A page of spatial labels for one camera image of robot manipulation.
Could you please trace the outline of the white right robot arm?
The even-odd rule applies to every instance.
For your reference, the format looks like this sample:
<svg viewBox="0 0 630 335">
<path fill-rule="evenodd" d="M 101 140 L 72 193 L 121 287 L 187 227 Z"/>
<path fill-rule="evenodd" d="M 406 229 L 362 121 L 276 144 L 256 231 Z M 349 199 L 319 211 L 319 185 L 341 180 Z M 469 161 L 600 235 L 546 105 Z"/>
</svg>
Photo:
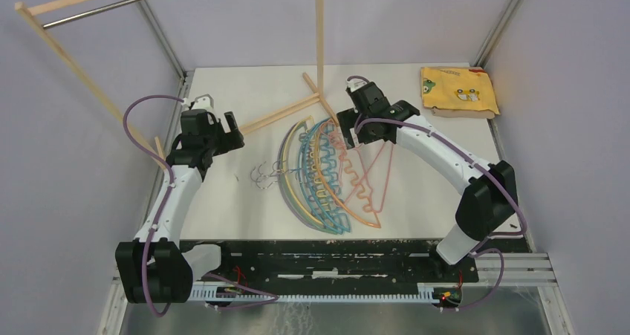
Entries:
<svg viewBox="0 0 630 335">
<path fill-rule="evenodd" d="M 382 90 L 361 76 L 346 80 L 353 107 L 337 113 L 346 148 L 379 140 L 417 155 L 445 177 L 461 196 L 455 225 L 435 248 L 431 276 L 447 282 L 459 261 L 477 250 L 516 214 L 518 198 L 514 168 L 506 161 L 491 163 L 461 148 L 440 133 L 418 108 L 405 100 L 390 103 Z"/>
</svg>

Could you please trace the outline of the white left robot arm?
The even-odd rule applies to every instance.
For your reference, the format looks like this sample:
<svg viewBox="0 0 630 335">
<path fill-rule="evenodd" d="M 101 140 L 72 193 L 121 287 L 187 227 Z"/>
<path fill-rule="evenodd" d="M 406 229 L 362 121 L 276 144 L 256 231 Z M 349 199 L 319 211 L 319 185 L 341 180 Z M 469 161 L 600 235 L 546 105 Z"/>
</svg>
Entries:
<svg viewBox="0 0 630 335">
<path fill-rule="evenodd" d="M 194 281 L 205 272 L 228 279 L 234 262 L 202 246 L 182 252 L 181 231 L 190 205 L 213 159 L 244 147 L 244 136 L 231 111 L 224 119 L 192 109 L 181 114 L 181 132 L 166 156 L 168 168 L 149 218 L 132 241 L 121 242 L 115 260 L 126 298 L 131 303 L 184 303 Z"/>
</svg>

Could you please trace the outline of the orange wavy plastic hanger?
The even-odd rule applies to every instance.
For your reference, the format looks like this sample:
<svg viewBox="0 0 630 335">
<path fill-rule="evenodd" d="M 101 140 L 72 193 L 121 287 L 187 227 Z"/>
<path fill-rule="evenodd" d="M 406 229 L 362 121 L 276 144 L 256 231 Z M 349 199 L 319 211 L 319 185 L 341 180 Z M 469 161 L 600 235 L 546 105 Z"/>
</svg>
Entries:
<svg viewBox="0 0 630 335">
<path fill-rule="evenodd" d="M 342 198 L 335 198 L 335 203 L 342 207 L 345 210 L 345 213 L 351 216 L 354 220 L 368 227 L 380 229 L 381 223 L 378 216 L 384 206 L 387 185 L 389 182 L 389 173 L 387 173 L 386 176 L 386 182 L 379 209 L 374 208 L 372 197 L 374 188 L 369 182 L 368 175 L 375 162 L 379 159 L 385 144 L 380 147 L 379 152 L 368 167 L 364 164 L 361 154 L 359 152 L 355 152 L 359 158 L 361 170 L 363 171 L 360 175 L 351 162 L 351 151 L 345 147 L 340 133 L 340 128 L 332 121 L 331 118 L 322 121 L 322 125 L 319 127 L 319 131 L 316 133 L 316 136 L 324 136 L 337 150 L 339 167 L 338 174 L 340 175 L 341 190 L 344 190 L 344 186 L 347 186 L 348 188 L 352 187 L 349 192 L 342 195 Z"/>
</svg>

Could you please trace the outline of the pink wire hanger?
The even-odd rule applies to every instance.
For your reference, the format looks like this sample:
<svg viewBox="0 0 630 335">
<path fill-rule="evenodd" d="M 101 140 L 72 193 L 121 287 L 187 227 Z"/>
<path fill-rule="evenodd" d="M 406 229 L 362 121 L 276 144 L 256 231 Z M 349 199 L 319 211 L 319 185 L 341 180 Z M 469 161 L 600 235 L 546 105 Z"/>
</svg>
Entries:
<svg viewBox="0 0 630 335">
<path fill-rule="evenodd" d="M 366 165 L 366 167 L 368 167 L 372 163 L 374 157 L 377 155 L 377 153 L 380 150 L 380 147 L 383 144 L 385 144 L 385 147 L 382 153 L 380 154 L 379 159 L 375 162 L 374 166 L 371 168 L 368 175 L 369 182 L 371 186 L 374 188 L 372 197 L 373 197 L 375 209 L 379 209 L 381 205 L 383 189 L 385 186 L 387 173 L 389 173 L 389 178 L 390 178 L 390 172 L 392 168 L 392 161 L 393 161 L 393 154 L 394 154 L 394 146 L 390 142 L 376 142 L 370 145 L 360 145 L 354 149 L 349 149 L 349 151 L 351 151 L 351 154 L 350 154 L 351 162 L 354 168 L 357 170 L 357 172 L 361 175 L 363 171 L 361 170 L 359 158 L 357 157 L 357 154 L 355 152 L 359 152 L 361 154 L 361 156 L 363 157 L 364 164 Z M 347 186 L 344 186 L 344 190 L 341 190 L 340 192 L 340 198 L 342 198 L 342 195 L 344 193 L 349 192 L 351 189 L 352 187 L 348 188 Z"/>
</svg>

